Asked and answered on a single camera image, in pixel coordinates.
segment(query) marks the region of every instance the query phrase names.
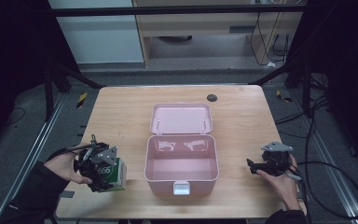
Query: white wall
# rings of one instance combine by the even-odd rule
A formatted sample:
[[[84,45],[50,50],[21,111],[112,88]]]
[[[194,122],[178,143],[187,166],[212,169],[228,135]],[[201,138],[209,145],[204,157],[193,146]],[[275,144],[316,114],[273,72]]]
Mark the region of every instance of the white wall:
[[[132,7],[131,0],[49,0],[52,8]],[[77,63],[142,63],[134,16],[57,18]]]

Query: tabletop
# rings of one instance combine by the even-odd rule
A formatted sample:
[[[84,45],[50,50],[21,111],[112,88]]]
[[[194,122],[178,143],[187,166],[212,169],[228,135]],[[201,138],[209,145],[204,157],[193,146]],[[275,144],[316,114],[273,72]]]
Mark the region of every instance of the tabletop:
[[[209,94],[217,97],[207,100]],[[145,179],[147,140],[153,106],[161,103],[204,103],[211,110],[219,177],[204,196],[158,196]],[[281,141],[263,90],[250,85],[106,87],[99,92],[83,142],[118,146],[127,164],[122,191],[91,192],[70,183],[73,198],[61,198],[60,218],[253,218],[269,217],[283,208],[271,186],[252,175],[246,159],[261,162],[261,146]]]

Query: black sleeve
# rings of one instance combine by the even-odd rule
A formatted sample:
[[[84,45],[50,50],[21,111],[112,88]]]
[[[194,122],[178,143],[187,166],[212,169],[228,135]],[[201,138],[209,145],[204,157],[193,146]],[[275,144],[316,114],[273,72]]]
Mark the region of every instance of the black sleeve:
[[[59,195],[68,183],[38,161],[19,193],[5,207],[0,223],[44,223],[45,218],[53,215]]]
[[[283,211],[282,209],[272,214],[266,224],[307,224],[307,219],[303,211],[289,210]]]

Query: hand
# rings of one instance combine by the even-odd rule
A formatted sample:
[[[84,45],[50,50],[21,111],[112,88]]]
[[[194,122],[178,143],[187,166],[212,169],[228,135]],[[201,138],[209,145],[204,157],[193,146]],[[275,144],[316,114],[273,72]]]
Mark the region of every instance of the hand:
[[[54,174],[63,178],[67,181],[74,181],[77,184],[91,184],[92,180],[82,176],[77,175],[74,170],[74,161],[75,161],[75,153],[67,152],[60,156],[56,156],[51,160],[45,163],[45,166],[49,168]]]
[[[296,159],[292,155],[290,155],[290,160],[292,161],[292,165],[297,168]],[[270,183],[284,202],[287,210],[301,210],[297,200],[296,181],[293,178],[290,178],[288,175],[273,176],[261,170],[257,170],[256,172]]]

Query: black mechanical device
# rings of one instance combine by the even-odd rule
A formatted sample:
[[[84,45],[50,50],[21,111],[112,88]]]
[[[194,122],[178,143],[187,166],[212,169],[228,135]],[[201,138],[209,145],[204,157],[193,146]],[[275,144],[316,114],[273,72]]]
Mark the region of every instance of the black mechanical device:
[[[68,150],[85,149],[78,154],[78,170],[81,175],[92,180],[92,184],[88,184],[88,186],[93,192],[110,189],[113,185],[109,184],[100,174],[100,167],[116,165],[118,147],[109,147],[105,143],[98,143],[94,134],[91,138],[91,144],[68,148]]]
[[[293,151],[292,147],[274,141],[268,145],[262,146],[261,149],[264,150],[264,153],[261,156],[264,162],[254,163],[253,161],[246,159],[252,174],[256,174],[257,170],[262,170],[270,175],[278,176],[291,170],[289,151]]]

